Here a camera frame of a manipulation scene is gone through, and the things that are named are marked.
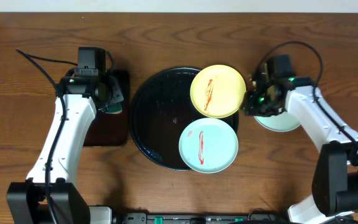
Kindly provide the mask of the green scouring sponge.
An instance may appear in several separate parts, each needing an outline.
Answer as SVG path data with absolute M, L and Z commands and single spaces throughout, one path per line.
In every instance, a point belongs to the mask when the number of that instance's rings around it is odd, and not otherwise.
M 106 113 L 107 114 L 120 114 L 120 113 L 122 113 L 122 105 L 121 105 L 121 103 L 114 103 L 112 105 L 109 105 L 106 108 Z

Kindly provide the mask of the yellow plate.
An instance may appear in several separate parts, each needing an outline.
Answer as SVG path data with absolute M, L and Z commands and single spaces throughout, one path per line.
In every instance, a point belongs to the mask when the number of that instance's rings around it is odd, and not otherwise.
M 227 65 L 202 69 L 190 86 L 195 109 L 210 118 L 226 118 L 237 112 L 247 91 L 242 75 Z

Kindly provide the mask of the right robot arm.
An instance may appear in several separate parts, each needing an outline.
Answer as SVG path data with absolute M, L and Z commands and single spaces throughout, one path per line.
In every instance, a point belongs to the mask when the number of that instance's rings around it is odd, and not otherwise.
M 295 75 L 288 55 L 264 57 L 250 80 L 254 88 L 244 95 L 245 114 L 283 124 L 291 117 L 319 153 L 312 193 L 288 208 L 288 219 L 329 223 L 358 212 L 358 132 L 328 105 L 316 82 Z

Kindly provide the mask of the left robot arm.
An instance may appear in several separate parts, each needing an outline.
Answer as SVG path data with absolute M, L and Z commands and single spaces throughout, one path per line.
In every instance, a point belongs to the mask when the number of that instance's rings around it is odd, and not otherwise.
M 86 135 L 99 111 L 108 110 L 114 98 L 114 68 L 110 52 L 99 47 L 79 47 L 78 61 L 60 79 L 21 52 L 38 68 L 55 90 L 55 112 L 45 144 L 25 181 L 13 182 L 7 203 L 14 223 L 115 223 L 113 210 L 89 206 L 76 188 L 78 163 Z

